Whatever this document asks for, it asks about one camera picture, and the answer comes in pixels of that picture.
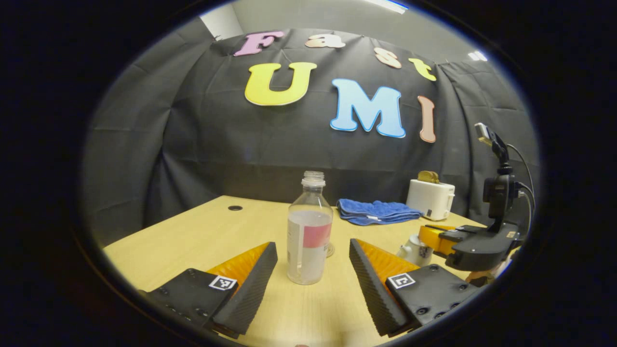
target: table surface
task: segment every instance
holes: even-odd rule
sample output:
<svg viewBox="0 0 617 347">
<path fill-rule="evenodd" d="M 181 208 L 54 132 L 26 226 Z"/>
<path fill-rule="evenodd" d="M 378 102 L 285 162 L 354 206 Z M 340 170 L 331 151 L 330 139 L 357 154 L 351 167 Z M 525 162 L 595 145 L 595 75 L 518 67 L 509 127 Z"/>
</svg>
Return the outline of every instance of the table surface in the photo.
<svg viewBox="0 0 617 347">
<path fill-rule="evenodd" d="M 229 206 L 240 205 L 241 211 Z M 478 225 L 450 214 L 440 222 L 424 219 L 361 227 L 339 218 L 334 209 L 323 278 L 298 285 L 287 278 L 287 213 L 289 204 L 221 196 L 104 248 L 109 260 L 135 288 L 151 291 L 187 268 L 206 271 L 268 241 L 276 243 L 278 263 L 263 301 L 246 335 L 249 346 L 375 346 L 393 338 L 379 336 L 349 261 L 349 240 L 359 238 L 396 254 L 420 225 Z M 446 267 L 465 279 L 469 272 Z"/>
</svg>

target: blue towel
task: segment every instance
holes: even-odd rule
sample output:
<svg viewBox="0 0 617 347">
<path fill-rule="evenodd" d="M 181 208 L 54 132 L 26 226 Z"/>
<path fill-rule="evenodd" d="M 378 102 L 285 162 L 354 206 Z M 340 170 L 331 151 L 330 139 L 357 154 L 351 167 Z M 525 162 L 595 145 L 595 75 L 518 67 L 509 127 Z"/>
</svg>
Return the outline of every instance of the blue towel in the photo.
<svg viewBox="0 0 617 347">
<path fill-rule="evenodd" d="M 336 202 L 342 219 L 357 225 L 393 224 L 420 218 L 423 213 L 401 203 L 360 203 L 349 199 Z"/>
</svg>

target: white toaster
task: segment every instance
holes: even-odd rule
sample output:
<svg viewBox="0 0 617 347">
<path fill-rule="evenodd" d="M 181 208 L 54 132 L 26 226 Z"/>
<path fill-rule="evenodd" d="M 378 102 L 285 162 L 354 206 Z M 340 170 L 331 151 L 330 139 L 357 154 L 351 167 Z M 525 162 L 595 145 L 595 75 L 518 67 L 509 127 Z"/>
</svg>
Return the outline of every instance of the white toaster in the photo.
<svg viewBox="0 0 617 347">
<path fill-rule="evenodd" d="M 453 185 L 418 180 L 409 182 L 406 205 L 424 213 L 424 216 L 428 219 L 442 220 L 448 218 L 452 200 L 454 200 Z"/>
</svg>

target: blue letter m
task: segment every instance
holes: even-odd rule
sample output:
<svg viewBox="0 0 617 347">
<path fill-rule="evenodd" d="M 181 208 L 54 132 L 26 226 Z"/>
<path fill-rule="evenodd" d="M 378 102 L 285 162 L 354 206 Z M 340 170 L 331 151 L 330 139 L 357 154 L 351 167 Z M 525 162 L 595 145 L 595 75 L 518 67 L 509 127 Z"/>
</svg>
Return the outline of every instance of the blue letter m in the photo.
<svg viewBox="0 0 617 347">
<path fill-rule="evenodd" d="M 381 113 L 377 132 L 385 136 L 405 137 L 405 129 L 400 126 L 399 91 L 382 86 L 377 89 L 373 100 L 369 100 L 356 81 L 336 78 L 332 84 L 339 90 L 339 106 L 330 127 L 346 132 L 356 130 L 358 123 L 352 119 L 355 110 L 362 128 L 369 132 Z"/>
</svg>

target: white cup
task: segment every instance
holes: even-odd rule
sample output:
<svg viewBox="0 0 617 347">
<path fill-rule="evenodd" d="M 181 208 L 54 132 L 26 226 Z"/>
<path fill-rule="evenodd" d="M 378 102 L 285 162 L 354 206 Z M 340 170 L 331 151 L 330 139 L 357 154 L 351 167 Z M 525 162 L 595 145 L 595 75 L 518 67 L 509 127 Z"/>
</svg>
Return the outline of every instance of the white cup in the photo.
<svg viewBox="0 0 617 347">
<path fill-rule="evenodd" d="M 419 267 L 423 267 L 430 264 L 431 256 L 433 256 L 433 249 L 420 241 L 418 235 L 412 235 L 409 237 L 409 240 L 399 248 L 399 252 L 396 256 Z"/>
</svg>

